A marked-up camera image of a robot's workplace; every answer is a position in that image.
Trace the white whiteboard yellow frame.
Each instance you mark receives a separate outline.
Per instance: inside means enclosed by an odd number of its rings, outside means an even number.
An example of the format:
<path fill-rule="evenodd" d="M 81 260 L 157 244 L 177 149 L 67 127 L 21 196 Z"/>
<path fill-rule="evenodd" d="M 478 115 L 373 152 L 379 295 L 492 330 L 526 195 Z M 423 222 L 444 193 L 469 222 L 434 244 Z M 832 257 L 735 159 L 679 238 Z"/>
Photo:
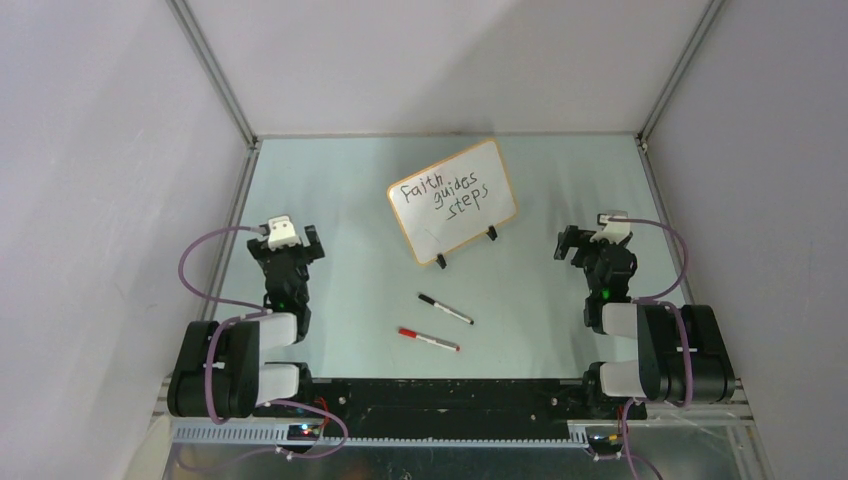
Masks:
<path fill-rule="evenodd" d="M 502 150 L 493 138 L 391 184 L 386 196 L 422 266 L 486 236 L 518 213 Z"/>

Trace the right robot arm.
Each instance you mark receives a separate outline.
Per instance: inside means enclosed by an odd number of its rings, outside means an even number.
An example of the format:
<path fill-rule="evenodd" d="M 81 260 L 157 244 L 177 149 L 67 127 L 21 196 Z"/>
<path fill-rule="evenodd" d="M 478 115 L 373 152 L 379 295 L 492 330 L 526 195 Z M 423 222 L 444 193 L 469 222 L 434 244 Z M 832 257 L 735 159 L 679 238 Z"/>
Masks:
<path fill-rule="evenodd" d="M 633 360 L 595 362 L 588 368 L 582 379 L 583 408 L 606 418 L 627 399 L 683 407 L 730 399 L 736 375 L 713 309 L 631 297 L 629 282 L 638 269 L 628 248 L 631 237 L 611 227 L 591 231 L 575 225 L 557 237 L 555 259 L 569 259 L 587 281 L 585 326 L 637 344 Z"/>

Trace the black whiteboard marker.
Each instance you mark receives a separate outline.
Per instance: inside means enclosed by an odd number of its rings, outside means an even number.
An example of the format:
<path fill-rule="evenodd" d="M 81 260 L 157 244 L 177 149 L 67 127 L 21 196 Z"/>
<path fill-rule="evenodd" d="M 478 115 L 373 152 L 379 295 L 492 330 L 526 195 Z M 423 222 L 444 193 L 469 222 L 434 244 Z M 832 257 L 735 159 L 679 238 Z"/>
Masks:
<path fill-rule="evenodd" d="M 419 300 L 431 305 L 432 307 L 434 307 L 436 309 L 439 309 L 440 311 L 442 311 L 442 312 L 444 312 L 448 315 L 451 315 L 451 316 L 459 319 L 460 321 L 462 321 L 462 322 L 464 322 L 468 325 L 474 325 L 475 324 L 475 321 L 471 317 L 469 317 L 468 315 L 465 315 L 464 313 L 461 313 L 458 310 L 456 310 L 452 307 L 449 307 L 448 305 L 445 305 L 444 303 L 441 303 L 441 302 L 433 299 L 432 297 L 430 297 L 430 296 L 428 296 L 424 293 L 419 293 L 417 295 L 417 297 L 418 297 Z"/>

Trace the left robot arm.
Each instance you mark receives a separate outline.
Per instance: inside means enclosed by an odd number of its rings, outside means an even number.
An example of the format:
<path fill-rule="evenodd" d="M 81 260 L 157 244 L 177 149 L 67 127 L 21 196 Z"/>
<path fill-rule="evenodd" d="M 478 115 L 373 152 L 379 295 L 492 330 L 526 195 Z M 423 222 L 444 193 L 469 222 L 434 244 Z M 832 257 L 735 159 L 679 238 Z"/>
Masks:
<path fill-rule="evenodd" d="M 167 392 L 176 417 L 207 417 L 216 424 L 246 418 L 270 400 L 292 416 L 316 403 L 298 364 L 274 363 L 264 354 L 301 342 L 311 322 L 310 265 L 325 256 L 313 225 L 297 233 L 287 216 L 250 228 L 247 248 L 265 278 L 261 303 L 224 321 L 193 321 L 187 328 Z"/>

